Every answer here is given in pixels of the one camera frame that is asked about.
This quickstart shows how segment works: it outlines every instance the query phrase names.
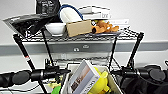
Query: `metal wire rack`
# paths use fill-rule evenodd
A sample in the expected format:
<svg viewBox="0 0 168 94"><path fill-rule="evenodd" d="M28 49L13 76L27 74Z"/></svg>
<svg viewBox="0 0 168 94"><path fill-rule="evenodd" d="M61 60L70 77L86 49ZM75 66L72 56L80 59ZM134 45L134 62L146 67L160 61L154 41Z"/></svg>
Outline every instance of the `metal wire rack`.
<svg viewBox="0 0 168 94"><path fill-rule="evenodd" d="M46 41L48 42L66 42L66 41L107 41L114 40L114 38L118 36L118 40L134 40L138 36L137 32L134 32L128 28L124 28L119 30L117 33L113 33L112 35L104 35L104 36L87 36L84 35L82 37L54 37L54 36L46 36ZM44 38L41 36L41 31L37 32L35 35L26 34L25 38L21 38L22 42L44 42Z"/></svg>

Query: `storage box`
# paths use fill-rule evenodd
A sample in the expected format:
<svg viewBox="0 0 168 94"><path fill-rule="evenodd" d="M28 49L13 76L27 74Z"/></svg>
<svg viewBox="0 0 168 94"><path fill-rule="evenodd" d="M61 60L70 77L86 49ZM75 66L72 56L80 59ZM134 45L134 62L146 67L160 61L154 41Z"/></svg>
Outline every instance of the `storage box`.
<svg viewBox="0 0 168 94"><path fill-rule="evenodd" d="M66 75L65 82L60 91L60 94L68 94L68 80L72 76L72 74L75 72L75 70L78 68L78 66L79 64L68 64L68 69L71 70L71 72ZM106 66L96 65L95 67L97 67L100 72L103 72L104 70L108 71L108 68ZM108 85L111 88L111 90L114 91L114 94L123 94L119 86L115 83L113 77L110 74L108 75Z"/></svg>
<svg viewBox="0 0 168 94"><path fill-rule="evenodd" d="M91 20L67 23L66 26L69 37L92 32Z"/></svg>
<svg viewBox="0 0 168 94"><path fill-rule="evenodd" d="M98 13L89 13L89 14L83 14L83 19L87 20L94 20L94 19L110 19L111 15L107 12L98 12Z"/></svg>
<svg viewBox="0 0 168 94"><path fill-rule="evenodd" d="M97 6L86 6L78 9L80 13L97 13L97 12L106 12L110 13L110 9L108 8L102 8Z"/></svg>

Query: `white wall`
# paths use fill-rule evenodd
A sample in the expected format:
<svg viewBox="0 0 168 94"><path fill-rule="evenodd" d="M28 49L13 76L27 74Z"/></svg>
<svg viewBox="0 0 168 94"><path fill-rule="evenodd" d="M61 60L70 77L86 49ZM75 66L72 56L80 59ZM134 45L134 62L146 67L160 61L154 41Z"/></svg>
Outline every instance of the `white wall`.
<svg viewBox="0 0 168 94"><path fill-rule="evenodd" d="M60 0L61 4L70 4L76 8L96 5L111 9L114 19L130 19L131 29L143 31L145 36L142 42L168 41L168 1L167 0ZM13 41L14 32L3 22L3 19L35 13L35 0L1 0L0 1L0 45L16 45ZM117 52L116 60L125 65L128 62L130 52ZM47 55L32 55L32 60L37 68L44 68L44 58ZM167 67L164 60L168 59L168 50L137 52L136 66L146 64L159 64L163 69ZM0 73L30 69L22 55L0 57ZM14 86L16 89L29 89L35 84L29 83L22 86Z"/></svg>

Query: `cardboard box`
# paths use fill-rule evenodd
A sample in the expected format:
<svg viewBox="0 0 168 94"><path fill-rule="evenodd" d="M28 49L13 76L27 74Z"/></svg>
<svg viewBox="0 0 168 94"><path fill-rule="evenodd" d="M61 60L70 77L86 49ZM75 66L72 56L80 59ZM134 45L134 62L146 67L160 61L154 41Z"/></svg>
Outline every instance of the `cardboard box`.
<svg viewBox="0 0 168 94"><path fill-rule="evenodd" d="M111 15L107 12L98 12L98 13L89 13L83 14L83 19L87 20L94 20L94 19L110 19Z"/></svg>
<svg viewBox="0 0 168 94"><path fill-rule="evenodd" d="M92 32L91 20L83 20L66 24L69 37Z"/></svg>
<svg viewBox="0 0 168 94"><path fill-rule="evenodd" d="M70 73L66 75L64 85L60 91L60 94L68 94L68 81L69 78L72 76L72 74L77 70L79 64L68 64L68 69L71 70ZM94 67L97 67L100 72L108 71L107 66L99 66L99 65L94 65ZM111 90L114 91L114 94L123 94L119 86L115 83L112 75L108 75L108 86L111 88Z"/></svg>

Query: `paper box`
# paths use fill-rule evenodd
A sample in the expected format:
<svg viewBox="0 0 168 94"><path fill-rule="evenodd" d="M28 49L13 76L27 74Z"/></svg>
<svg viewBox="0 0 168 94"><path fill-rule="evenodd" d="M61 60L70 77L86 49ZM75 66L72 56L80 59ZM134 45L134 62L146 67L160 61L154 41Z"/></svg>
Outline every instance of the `paper box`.
<svg viewBox="0 0 168 94"><path fill-rule="evenodd" d="M64 85L60 91L60 94L68 94L68 80L72 76L72 74L76 71L78 66L79 64L68 64L68 69L71 70L71 72L67 74ZM100 72L103 72L104 70L108 71L108 68L106 66L99 66L99 65L94 66L97 67ZM123 94L119 86L115 83L113 77L110 74L108 75L108 86L111 88L111 90L114 91L114 94Z"/></svg>
<svg viewBox="0 0 168 94"><path fill-rule="evenodd" d="M69 37L92 32L91 20L83 20L66 24Z"/></svg>

